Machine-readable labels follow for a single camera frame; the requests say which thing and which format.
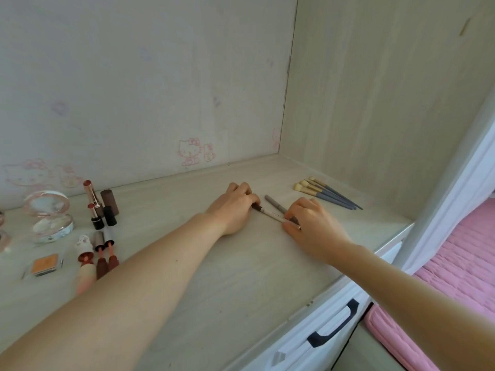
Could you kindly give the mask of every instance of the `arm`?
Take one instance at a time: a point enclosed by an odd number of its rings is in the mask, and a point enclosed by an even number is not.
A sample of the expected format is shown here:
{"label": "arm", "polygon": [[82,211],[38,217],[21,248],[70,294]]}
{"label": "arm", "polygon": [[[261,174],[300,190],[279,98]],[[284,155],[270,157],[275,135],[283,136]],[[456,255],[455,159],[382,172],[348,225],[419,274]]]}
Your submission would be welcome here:
{"label": "arm", "polygon": [[0,355],[0,369],[132,370],[207,252],[245,225],[254,202],[259,198],[247,183],[230,184],[206,213],[133,255],[17,340]]}
{"label": "arm", "polygon": [[292,216],[301,230],[283,227],[294,241],[366,290],[437,367],[495,369],[493,323],[353,243],[316,200],[297,200],[285,214]]}

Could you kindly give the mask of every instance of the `pink quilt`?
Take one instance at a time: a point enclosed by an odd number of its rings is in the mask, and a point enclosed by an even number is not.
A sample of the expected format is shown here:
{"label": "pink quilt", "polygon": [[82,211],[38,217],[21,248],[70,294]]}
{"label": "pink quilt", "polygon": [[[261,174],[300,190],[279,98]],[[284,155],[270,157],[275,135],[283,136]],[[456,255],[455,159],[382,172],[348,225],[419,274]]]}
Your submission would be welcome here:
{"label": "pink quilt", "polygon": [[[414,276],[495,322],[495,198],[463,219]],[[365,323],[407,370],[438,370],[380,306]]]}

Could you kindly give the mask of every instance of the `hand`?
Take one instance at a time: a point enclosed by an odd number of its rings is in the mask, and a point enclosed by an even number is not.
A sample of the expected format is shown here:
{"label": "hand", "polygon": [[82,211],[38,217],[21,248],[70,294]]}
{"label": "hand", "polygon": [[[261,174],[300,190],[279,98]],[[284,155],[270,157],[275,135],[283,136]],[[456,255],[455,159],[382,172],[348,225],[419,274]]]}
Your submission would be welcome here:
{"label": "hand", "polygon": [[297,199],[285,213],[287,219],[293,216],[299,220],[301,230],[292,222],[282,223],[284,230],[301,249],[327,264],[333,264],[353,244],[341,223],[316,199]]}
{"label": "hand", "polygon": [[217,218],[225,231],[223,235],[232,234],[240,230],[248,222],[251,204],[260,204],[261,201],[253,194],[247,183],[231,183],[225,194],[219,196],[207,209],[207,214]]}

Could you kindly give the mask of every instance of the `forearm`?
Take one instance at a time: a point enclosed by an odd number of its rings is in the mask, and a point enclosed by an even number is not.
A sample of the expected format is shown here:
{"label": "forearm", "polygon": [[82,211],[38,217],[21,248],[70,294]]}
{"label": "forearm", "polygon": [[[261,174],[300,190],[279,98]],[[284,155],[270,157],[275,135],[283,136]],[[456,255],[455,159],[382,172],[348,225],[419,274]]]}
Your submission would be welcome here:
{"label": "forearm", "polygon": [[495,326],[454,300],[352,245],[332,263],[373,297],[445,370],[495,365]]}
{"label": "forearm", "polygon": [[0,368],[133,369],[223,231],[212,216],[196,215],[21,337],[0,355]]}

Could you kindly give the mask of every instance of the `drawer handle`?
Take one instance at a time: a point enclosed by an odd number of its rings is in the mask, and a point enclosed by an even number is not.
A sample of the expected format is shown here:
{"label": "drawer handle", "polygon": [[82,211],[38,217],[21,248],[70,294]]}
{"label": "drawer handle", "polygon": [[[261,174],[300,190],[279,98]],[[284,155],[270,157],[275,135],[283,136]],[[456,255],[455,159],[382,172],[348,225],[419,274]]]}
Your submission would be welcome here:
{"label": "drawer handle", "polygon": [[354,318],[357,313],[357,307],[359,306],[359,302],[356,299],[351,299],[347,304],[347,307],[350,309],[350,315],[347,319],[345,319],[331,334],[328,336],[322,336],[317,332],[313,332],[307,338],[308,342],[311,344],[313,348],[317,348],[318,346],[324,345],[328,340],[330,340],[333,336],[335,336],[342,328],[345,327],[349,321]]}

